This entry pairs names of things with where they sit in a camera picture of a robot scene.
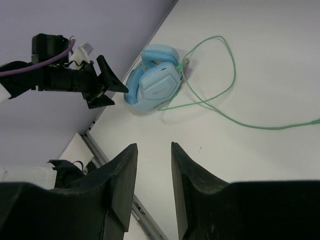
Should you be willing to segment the light blue headphones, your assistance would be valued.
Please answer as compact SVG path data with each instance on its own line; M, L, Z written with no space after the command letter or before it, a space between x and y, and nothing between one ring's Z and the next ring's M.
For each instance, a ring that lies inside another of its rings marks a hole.
M169 45L149 44L141 53L141 62L129 74L123 95L133 108L148 112L169 101L181 85L180 56Z

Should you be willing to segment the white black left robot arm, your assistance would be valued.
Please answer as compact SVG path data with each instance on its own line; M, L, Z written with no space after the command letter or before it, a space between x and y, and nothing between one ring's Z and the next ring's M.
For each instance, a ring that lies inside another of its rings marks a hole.
M0 67L0 100L16 98L29 90L81 93L89 109L112 106L106 92L128 93L103 55L96 73L88 43L76 50L74 36L40 33L32 38L31 62L12 61Z

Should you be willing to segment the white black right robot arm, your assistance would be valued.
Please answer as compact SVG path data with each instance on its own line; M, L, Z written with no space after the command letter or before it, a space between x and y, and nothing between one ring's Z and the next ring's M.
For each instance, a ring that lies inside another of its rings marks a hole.
M138 147L83 174L52 160L53 189L27 182L0 185L3 240L121 240L129 230ZM181 240L317 240L317 180L228 183L171 144L171 172Z

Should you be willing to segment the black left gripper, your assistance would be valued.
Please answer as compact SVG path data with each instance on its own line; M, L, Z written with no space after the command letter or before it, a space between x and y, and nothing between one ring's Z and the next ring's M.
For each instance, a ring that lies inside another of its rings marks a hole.
M74 69L70 57L74 53L74 38L62 35L40 33L32 38L31 62L41 64L50 61L41 69L44 73L43 83L38 87L44 91L82 93L89 109L115 105L105 92L128 93L128 88L118 79L108 65L105 57L99 55L96 60L100 69L97 76L93 62L86 63L80 69Z

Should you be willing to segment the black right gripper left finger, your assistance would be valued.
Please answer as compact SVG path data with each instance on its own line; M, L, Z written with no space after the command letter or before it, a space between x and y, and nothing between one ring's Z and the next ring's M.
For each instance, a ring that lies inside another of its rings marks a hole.
M3 240L121 240L129 230L138 147L63 188L27 182L0 185Z

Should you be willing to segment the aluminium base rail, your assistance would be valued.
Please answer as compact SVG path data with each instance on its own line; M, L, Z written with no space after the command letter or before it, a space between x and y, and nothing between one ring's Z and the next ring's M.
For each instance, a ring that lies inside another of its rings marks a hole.
M97 119L93 120L88 130L81 135L87 147L93 153L94 173L106 178L106 218L102 229L106 240L122 240L129 231L131 214L149 240L167 240L168 237L151 217L142 202L134 194L137 168L138 145L129 144L117 156L110 160L90 131Z

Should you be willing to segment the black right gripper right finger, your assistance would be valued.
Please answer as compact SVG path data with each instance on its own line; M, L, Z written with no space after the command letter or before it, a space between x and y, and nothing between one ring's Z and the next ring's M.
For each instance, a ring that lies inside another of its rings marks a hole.
M226 182L176 142L171 172L181 240L317 240L317 180Z

